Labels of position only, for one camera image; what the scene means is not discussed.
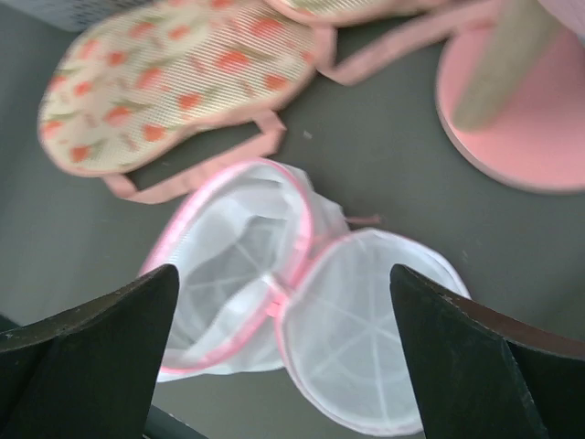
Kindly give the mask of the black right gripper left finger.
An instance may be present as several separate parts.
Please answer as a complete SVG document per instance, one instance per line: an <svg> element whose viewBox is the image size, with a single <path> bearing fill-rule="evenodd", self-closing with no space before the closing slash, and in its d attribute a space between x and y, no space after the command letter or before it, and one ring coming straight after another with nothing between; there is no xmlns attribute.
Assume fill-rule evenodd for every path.
<svg viewBox="0 0 585 439"><path fill-rule="evenodd" d="M140 438L178 296L163 265L1 335L4 438Z"/></svg>

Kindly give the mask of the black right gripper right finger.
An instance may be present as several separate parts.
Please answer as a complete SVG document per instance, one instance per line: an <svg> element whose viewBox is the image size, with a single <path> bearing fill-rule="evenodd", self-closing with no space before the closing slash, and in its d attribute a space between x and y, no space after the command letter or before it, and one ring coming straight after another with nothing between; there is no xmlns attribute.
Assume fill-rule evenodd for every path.
<svg viewBox="0 0 585 439"><path fill-rule="evenodd" d="M406 265L389 291L428 438L581 438L584 344L532 327Z"/></svg>

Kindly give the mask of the white mesh pink-trim laundry bag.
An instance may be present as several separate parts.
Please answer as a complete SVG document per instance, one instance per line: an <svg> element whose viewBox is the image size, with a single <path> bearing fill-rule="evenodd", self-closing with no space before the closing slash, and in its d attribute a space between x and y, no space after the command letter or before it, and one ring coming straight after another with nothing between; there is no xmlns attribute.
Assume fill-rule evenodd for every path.
<svg viewBox="0 0 585 439"><path fill-rule="evenodd" d="M403 264L467 296L436 251L350 230L299 168L268 159L209 178L143 265L172 264L179 293L158 379L286 369L332 421L361 434L422 428L390 296Z"/></svg>

